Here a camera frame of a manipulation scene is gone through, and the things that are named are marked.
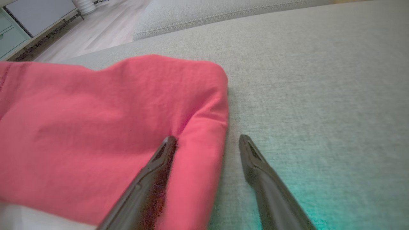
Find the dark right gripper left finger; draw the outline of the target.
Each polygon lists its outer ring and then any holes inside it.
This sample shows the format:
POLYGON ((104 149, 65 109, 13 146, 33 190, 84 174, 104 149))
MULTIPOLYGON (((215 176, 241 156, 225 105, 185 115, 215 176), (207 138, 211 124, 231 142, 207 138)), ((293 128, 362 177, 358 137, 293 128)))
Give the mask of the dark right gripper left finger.
POLYGON ((166 137, 97 227, 98 230, 153 229, 155 208, 166 188, 176 150, 177 139, 166 137))

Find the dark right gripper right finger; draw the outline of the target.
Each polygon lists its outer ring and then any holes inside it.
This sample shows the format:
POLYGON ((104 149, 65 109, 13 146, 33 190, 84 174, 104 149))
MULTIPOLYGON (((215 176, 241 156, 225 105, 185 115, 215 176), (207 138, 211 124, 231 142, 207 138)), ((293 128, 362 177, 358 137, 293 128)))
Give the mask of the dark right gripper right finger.
POLYGON ((240 135, 239 149, 244 177, 255 192, 262 229, 315 230, 308 215, 248 135, 240 135))

